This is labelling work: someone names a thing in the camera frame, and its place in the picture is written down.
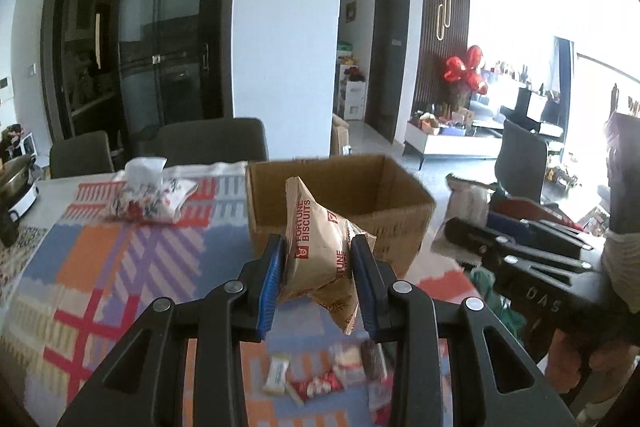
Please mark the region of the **brown white snack bar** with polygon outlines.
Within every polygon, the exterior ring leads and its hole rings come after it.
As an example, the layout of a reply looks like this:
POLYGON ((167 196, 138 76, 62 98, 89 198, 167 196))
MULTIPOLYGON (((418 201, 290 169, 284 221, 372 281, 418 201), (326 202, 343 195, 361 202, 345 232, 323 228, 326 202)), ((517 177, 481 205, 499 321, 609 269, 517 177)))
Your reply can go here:
POLYGON ((431 251, 451 259, 456 260, 460 265, 480 265, 480 256, 473 254, 463 247, 454 245, 445 236, 446 222, 451 218, 461 218, 470 221, 472 225, 486 225, 489 213, 489 206, 492 195, 497 190, 496 184, 486 184, 473 180, 458 178, 453 173, 446 176, 446 184, 450 195, 445 212, 431 251))

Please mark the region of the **Fortune Biscuits beige packet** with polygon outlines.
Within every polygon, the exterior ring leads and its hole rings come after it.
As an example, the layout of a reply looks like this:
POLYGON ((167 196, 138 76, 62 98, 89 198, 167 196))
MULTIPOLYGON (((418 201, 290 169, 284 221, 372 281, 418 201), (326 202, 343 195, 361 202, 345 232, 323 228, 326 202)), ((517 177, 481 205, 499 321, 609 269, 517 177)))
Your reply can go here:
POLYGON ((349 260, 350 243, 362 234, 374 247, 376 237, 320 205, 298 176, 286 180, 285 197, 288 252, 280 299, 311 298, 349 335, 359 308, 349 260))

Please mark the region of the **green cloth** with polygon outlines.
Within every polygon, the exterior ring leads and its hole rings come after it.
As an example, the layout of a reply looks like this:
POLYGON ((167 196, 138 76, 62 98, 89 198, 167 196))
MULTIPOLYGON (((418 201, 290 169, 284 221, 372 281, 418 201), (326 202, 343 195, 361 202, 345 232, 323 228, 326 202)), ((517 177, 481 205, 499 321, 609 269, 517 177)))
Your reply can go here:
POLYGON ((496 314, 506 329, 519 343, 523 343, 523 332, 526 326, 526 318, 511 307, 511 301, 501 296, 495 290, 496 278, 494 273, 484 267, 473 268, 466 273, 470 282, 488 304, 489 309, 496 314))

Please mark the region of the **black chair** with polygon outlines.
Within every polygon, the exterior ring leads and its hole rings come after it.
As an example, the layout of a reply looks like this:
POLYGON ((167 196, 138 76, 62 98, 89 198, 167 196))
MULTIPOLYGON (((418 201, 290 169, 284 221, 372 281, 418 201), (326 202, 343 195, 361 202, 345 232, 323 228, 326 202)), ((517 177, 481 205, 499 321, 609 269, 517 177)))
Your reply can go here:
POLYGON ((495 165, 495 176, 503 191, 540 202, 547 154, 544 140, 506 119, 495 165))

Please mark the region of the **white low tv cabinet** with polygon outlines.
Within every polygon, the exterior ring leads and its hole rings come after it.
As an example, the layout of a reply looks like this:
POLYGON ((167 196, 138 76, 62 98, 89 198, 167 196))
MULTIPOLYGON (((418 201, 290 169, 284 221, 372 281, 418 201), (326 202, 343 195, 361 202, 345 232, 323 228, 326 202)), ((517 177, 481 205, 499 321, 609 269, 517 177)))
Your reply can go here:
POLYGON ((427 159, 496 159, 501 145, 500 135, 429 134, 407 124, 404 153, 416 153, 422 168, 427 159))

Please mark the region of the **brown cardboard box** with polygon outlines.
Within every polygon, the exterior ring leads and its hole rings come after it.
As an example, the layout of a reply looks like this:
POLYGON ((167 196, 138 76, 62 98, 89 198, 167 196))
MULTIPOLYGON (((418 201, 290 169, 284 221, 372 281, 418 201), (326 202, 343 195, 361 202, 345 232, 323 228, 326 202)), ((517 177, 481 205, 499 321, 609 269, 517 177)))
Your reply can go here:
POLYGON ((286 225, 285 181, 298 176, 323 207, 376 237, 375 258, 404 277, 436 208, 411 173, 384 155, 251 162, 246 168, 248 227, 256 256, 286 225))

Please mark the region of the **colourful patterned tablecloth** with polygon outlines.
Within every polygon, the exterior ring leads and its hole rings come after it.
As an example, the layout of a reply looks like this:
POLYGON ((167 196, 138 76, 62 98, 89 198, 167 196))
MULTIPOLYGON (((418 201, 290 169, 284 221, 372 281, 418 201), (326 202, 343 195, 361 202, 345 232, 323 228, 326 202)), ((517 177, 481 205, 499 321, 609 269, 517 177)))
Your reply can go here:
POLYGON ((111 212, 122 174, 41 182, 27 220, 34 248, 2 315, 1 376, 40 426, 373 426, 365 384, 338 379, 297 405, 265 391, 273 355, 300 386, 334 376, 335 345, 366 338, 367 303, 347 247, 337 251, 334 303, 283 292, 285 190, 306 185, 328 222, 375 237, 394 280, 433 303, 475 288, 457 263, 418 280, 434 199, 381 155, 237 162, 168 169, 195 190, 177 221, 141 206, 111 212))

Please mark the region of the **small white candy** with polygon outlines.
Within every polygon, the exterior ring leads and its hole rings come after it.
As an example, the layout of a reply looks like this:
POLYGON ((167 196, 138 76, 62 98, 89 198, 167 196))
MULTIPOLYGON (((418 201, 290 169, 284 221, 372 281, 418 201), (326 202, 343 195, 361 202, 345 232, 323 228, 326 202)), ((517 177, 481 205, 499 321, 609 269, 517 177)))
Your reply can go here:
POLYGON ((290 356, 287 353, 275 353, 269 362, 268 373, 262 391, 266 395, 283 395, 288 382, 290 356))

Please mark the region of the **red foil balloon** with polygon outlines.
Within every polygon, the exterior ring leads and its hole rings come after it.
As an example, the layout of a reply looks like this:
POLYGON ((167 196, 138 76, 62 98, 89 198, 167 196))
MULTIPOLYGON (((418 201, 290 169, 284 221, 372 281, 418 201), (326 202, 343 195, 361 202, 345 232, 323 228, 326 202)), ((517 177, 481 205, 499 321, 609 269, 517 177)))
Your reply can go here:
POLYGON ((462 82, 471 92, 485 95, 488 83, 480 75, 483 51, 479 46, 470 46, 465 58, 450 56, 446 60, 444 79, 449 83, 462 82))

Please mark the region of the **red white candy packet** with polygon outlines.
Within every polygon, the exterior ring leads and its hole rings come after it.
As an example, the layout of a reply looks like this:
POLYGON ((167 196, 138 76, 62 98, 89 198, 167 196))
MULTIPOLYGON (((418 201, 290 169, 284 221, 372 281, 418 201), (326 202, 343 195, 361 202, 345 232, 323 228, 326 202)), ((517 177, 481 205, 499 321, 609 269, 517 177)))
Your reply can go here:
POLYGON ((345 387, 338 378, 337 373, 330 369, 326 373, 302 379, 301 381, 287 381, 285 389, 294 403, 299 407, 303 407, 309 401, 342 392, 345 387))

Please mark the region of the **floral tissue pouch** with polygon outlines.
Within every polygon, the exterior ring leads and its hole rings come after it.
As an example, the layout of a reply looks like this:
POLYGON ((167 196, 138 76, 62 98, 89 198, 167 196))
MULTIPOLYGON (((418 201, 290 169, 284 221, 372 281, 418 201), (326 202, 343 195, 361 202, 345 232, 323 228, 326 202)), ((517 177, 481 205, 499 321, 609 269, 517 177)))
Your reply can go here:
POLYGON ((165 157, 137 157, 125 166, 125 183, 106 204, 102 215, 111 220, 177 223, 182 207, 198 182, 169 176, 165 157))

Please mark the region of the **white drawer cabinet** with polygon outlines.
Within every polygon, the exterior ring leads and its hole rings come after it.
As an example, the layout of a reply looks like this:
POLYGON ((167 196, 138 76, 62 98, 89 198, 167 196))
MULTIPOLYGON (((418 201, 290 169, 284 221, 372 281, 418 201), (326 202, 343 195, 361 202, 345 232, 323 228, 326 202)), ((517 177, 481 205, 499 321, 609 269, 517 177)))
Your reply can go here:
POLYGON ((356 65, 338 66, 336 113, 344 120, 363 120, 366 78, 356 65))

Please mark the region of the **electric cooking pot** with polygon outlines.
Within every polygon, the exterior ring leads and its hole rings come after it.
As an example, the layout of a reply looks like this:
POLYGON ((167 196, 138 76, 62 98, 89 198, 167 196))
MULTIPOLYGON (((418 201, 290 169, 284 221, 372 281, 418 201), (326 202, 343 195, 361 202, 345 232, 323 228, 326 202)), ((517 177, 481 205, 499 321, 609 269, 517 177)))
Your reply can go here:
POLYGON ((1 167, 1 207, 18 223, 39 195, 34 173, 35 158, 23 155, 1 167))

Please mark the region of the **dark grey dining chair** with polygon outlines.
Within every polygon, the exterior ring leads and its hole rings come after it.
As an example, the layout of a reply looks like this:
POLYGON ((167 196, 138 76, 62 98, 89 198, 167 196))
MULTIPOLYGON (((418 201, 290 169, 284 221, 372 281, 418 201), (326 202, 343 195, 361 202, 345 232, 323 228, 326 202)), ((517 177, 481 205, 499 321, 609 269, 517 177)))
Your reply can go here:
POLYGON ((152 152, 167 167, 233 164, 269 159, 264 124, 257 118, 204 119, 161 127, 152 152))

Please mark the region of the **black glass door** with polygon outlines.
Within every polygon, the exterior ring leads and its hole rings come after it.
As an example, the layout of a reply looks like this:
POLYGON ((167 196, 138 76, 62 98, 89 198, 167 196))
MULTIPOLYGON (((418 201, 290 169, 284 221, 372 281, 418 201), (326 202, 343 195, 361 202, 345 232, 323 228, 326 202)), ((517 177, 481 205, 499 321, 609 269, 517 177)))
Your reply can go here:
POLYGON ((53 141, 102 130, 147 148, 168 124, 228 117, 232 0, 43 0, 42 90, 53 141))

